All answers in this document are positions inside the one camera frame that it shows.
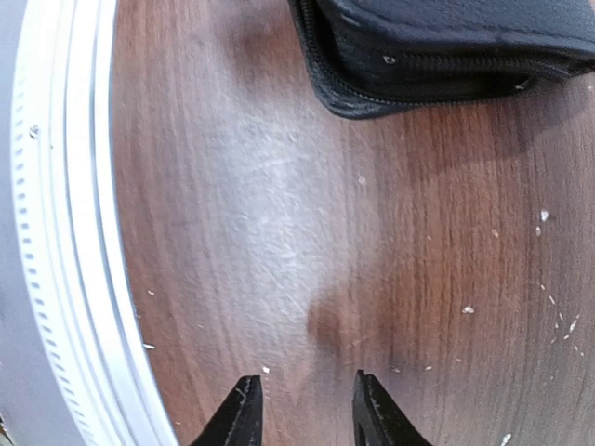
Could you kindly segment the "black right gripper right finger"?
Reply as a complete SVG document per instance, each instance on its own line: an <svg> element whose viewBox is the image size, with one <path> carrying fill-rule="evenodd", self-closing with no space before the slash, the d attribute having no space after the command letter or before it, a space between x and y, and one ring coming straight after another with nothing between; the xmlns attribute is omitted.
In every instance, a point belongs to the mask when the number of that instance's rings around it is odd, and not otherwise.
<svg viewBox="0 0 595 446"><path fill-rule="evenodd" d="M352 398L357 446L431 446L373 374L358 370Z"/></svg>

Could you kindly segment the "black tool case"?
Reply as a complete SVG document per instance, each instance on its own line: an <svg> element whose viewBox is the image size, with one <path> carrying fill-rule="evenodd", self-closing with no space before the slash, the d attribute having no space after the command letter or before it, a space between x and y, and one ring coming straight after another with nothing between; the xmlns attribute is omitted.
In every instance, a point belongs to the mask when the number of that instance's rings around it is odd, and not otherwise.
<svg viewBox="0 0 595 446"><path fill-rule="evenodd" d="M594 69L589 1L293 1L312 89L371 119L506 98Z"/></svg>

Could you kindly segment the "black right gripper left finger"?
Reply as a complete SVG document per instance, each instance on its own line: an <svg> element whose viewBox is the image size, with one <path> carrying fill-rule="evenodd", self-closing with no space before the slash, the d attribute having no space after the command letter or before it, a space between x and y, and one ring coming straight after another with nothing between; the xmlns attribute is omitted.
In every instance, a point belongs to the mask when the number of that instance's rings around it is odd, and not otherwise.
<svg viewBox="0 0 595 446"><path fill-rule="evenodd" d="M259 446L263 392L259 375L242 376L191 446Z"/></svg>

